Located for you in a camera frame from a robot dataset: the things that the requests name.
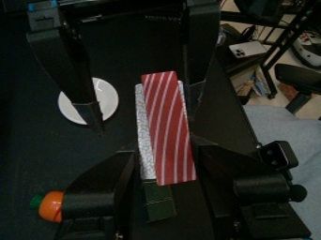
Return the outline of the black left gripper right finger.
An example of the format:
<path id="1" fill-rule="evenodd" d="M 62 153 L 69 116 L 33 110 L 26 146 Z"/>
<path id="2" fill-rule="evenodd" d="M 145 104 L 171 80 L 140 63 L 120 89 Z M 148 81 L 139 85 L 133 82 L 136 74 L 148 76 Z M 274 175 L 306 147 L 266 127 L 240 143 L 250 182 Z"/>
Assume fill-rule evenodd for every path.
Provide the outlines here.
<path id="1" fill-rule="evenodd" d="M 290 205 L 296 186 L 279 171 L 196 136 L 191 149 L 213 240 L 303 240 L 311 236 Z"/>

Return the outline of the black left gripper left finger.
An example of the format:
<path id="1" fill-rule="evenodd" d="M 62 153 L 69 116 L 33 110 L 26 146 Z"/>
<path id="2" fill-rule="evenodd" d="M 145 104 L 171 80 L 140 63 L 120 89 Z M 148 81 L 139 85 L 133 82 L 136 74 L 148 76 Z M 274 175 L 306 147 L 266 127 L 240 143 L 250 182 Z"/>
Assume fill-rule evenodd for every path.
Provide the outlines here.
<path id="1" fill-rule="evenodd" d="M 137 154 L 116 152 L 70 182 L 53 240 L 117 240 L 126 231 Z"/>

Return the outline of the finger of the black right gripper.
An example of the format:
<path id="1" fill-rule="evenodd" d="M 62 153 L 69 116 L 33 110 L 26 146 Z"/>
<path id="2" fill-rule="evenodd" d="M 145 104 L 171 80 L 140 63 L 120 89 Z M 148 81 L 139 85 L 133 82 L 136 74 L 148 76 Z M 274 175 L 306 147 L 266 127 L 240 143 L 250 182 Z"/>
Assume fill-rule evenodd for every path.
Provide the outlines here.
<path id="1" fill-rule="evenodd" d="M 56 1 L 30 1 L 26 9 L 26 39 L 34 57 L 89 128 L 101 135 L 102 114 L 93 92 L 90 61 L 76 28 Z"/>
<path id="2" fill-rule="evenodd" d="M 192 120 L 211 57 L 215 50 L 220 21 L 217 0 L 185 0 L 180 22 L 183 63 L 185 81 L 185 101 L 188 119 Z"/>

